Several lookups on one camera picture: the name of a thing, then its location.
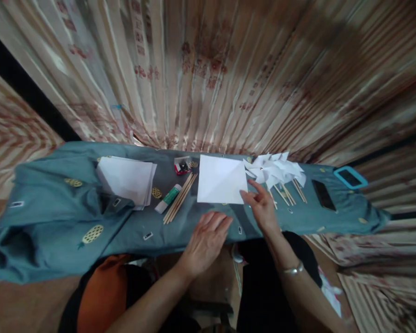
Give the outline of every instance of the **teal tablecloth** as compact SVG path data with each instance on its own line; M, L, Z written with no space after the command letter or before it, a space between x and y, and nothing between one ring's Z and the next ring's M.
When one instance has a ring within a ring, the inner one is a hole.
M111 209L107 205L116 197L101 194L95 167L99 157L112 155L156 163L153 187L164 195L187 178L187 175L175 174L174 158L189 155L198 161L200 156L131 145L69 142L46 158L18 166L8 208L0 220L0 279L18 283L40 281L84 273L96 259L110 254L155 256L179 251L187 244L200 216L210 210L234 217L227 242L262 236L248 205L197 203L198 178L170 224L163 225L166 211L159 214L154 210L160 199L153 197L151 205L143 211L132 212L132 202L128 200L117 205L117 210ZM360 192L350 191L334 177L333 167L301 166L307 175L303 189L307 204L302 202L294 186L288 184L297 202L289 207L291 213L273 190L282 230L298 234L370 234L389 220L388 213L374 208ZM77 179L82 186L73 187L65 179ZM337 213L320 206L312 179L326 184ZM14 202L24 202L24 205L11 207ZM102 231L90 238L87 231L96 226L102 226ZM148 233L153 236L144 240L143 236Z

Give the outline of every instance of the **orange cloth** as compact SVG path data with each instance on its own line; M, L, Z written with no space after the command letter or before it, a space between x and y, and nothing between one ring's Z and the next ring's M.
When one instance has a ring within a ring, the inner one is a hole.
M78 333L103 333L125 312L128 260L128 254L110 256L94 271L80 302Z

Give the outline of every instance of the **silver bracelet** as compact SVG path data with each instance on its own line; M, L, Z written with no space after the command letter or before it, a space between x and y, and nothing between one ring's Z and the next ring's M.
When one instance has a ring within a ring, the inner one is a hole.
M299 266L296 268L289 268L287 270L282 270L282 273L288 274L288 275L296 275L304 270L304 263L299 260Z

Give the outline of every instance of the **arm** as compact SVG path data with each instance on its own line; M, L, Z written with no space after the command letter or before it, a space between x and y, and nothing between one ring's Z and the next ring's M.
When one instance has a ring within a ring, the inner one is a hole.
M202 215L177 264L116 320L108 333L157 332L191 282L207 270L222 249L232 222L225 214Z
M251 206L268 244L300 331L345 332L346 328L342 320L305 269L295 275L283 272L298 267L300 261L280 232L270 194L255 181L249 180L249 183L257 189L258 193L241 191L242 198Z

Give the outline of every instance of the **smartphone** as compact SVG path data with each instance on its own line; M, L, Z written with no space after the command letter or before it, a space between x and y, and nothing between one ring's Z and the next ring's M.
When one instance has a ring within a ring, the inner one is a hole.
M335 212L336 207L334 206L334 203L331 200L330 194L328 193L328 190L325 187L325 184L317 180L313 180L312 183L313 183L313 187L316 192L316 195L318 196L320 205L328 210L332 210Z

